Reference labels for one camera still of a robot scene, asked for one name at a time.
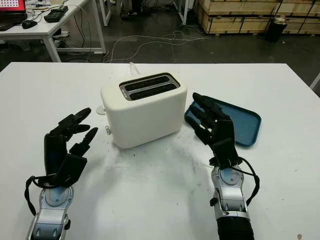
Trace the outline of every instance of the plastic tray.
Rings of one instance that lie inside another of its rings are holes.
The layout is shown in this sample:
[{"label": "plastic tray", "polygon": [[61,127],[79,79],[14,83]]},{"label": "plastic tray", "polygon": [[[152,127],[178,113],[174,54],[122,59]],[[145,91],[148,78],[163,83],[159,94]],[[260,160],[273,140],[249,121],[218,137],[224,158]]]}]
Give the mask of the plastic tray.
[{"label": "plastic tray", "polygon": [[[232,119],[235,142],[242,146],[253,145],[258,137],[261,117],[254,111],[250,111],[212,97],[210,97],[210,99],[218,104],[222,108],[222,111]],[[194,105],[203,111],[196,102],[193,102],[191,105]],[[186,116],[189,116],[197,123],[200,123],[200,120],[192,114],[189,108],[184,114],[184,119],[186,119]]]}]

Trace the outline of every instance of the concrete floor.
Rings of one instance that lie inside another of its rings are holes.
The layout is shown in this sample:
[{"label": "concrete floor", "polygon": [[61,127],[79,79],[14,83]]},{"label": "concrete floor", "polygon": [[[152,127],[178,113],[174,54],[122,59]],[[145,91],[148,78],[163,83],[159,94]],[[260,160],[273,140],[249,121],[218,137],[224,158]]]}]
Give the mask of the concrete floor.
[{"label": "concrete floor", "polygon": [[[89,45],[89,31],[87,22],[83,22]],[[80,45],[81,37],[74,23],[67,24],[70,36],[65,39],[68,44]],[[102,27],[104,41],[109,54],[105,60],[109,61],[112,49],[117,40],[128,37],[114,48],[112,59],[127,59],[135,54],[137,48],[150,41],[161,41],[140,36],[182,38],[184,35],[203,38],[206,35],[202,29],[192,23],[192,26],[181,27],[181,20],[173,10],[155,12],[137,17],[132,21],[121,20],[118,14],[111,17],[108,27]],[[114,60],[113,63],[286,63],[308,85],[320,72],[320,36],[283,35],[278,42],[268,42],[263,35],[220,35],[208,39],[188,41],[181,44],[181,40],[164,41],[166,43],[148,43],[143,45],[138,53],[128,60]],[[0,53],[0,71],[10,62],[50,62],[51,59],[43,44],[38,40],[30,41],[31,50],[22,51],[19,46],[11,45],[6,52]],[[98,46],[96,34],[92,33],[92,46]],[[87,54],[59,54],[62,61],[85,62]],[[91,53],[88,58],[93,63],[101,63],[101,54]],[[320,84],[315,91],[320,96]]]}]

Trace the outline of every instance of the computer monitor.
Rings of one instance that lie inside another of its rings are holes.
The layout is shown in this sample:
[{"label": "computer monitor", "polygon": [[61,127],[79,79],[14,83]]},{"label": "computer monitor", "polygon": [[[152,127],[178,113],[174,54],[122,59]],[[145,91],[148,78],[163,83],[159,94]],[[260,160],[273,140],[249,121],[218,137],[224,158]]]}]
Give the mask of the computer monitor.
[{"label": "computer monitor", "polygon": [[0,12],[25,13],[25,0],[0,0]]}]

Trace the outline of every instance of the silver robotic arm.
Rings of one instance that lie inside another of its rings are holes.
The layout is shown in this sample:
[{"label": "silver robotic arm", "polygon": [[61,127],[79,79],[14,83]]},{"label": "silver robotic arm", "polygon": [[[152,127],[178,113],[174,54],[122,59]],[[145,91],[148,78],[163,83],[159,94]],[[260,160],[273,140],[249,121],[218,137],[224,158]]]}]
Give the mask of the silver robotic arm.
[{"label": "silver robotic arm", "polygon": [[[26,181],[24,197],[34,215],[27,240],[64,240],[71,226],[67,210],[74,198],[72,185],[78,181],[87,159],[83,157],[90,148],[89,143],[98,128],[92,128],[83,141],[76,143],[67,151],[66,142],[73,134],[85,132],[89,125],[79,124],[89,114],[85,108],[75,115],[70,114],[59,122],[58,127],[44,137],[44,165],[46,176],[31,176]],[[39,196],[39,212],[30,201],[29,186],[34,183],[42,191]]]},{"label": "silver robotic arm", "polygon": [[[189,109],[196,119],[187,116],[186,120],[214,154],[209,161],[214,166],[211,178],[215,189],[210,205],[214,207],[219,239],[254,240],[248,205],[259,191],[259,177],[248,161],[237,154],[231,118],[211,98],[198,93],[192,96],[199,107],[192,104]],[[249,166],[252,173],[240,169],[242,162]],[[248,200],[245,200],[242,191],[244,174],[253,176],[255,181],[255,188]]]},{"label": "silver robotic arm", "polygon": [[39,196],[40,211],[34,216],[27,240],[63,240],[70,228],[67,210],[74,190],[70,187],[43,189]]},{"label": "silver robotic arm", "polygon": [[244,174],[232,168],[216,166],[211,174],[214,206],[220,240],[254,240],[247,203],[242,192]]}]

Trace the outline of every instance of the red screen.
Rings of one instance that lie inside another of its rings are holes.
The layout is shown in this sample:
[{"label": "red screen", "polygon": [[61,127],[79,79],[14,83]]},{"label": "red screen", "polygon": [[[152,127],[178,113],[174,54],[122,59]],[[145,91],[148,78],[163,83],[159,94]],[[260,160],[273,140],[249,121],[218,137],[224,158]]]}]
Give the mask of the red screen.
[{"label": "red screen", "polygon": [[0,0],[0,11],[23,11],[25,0]]}]

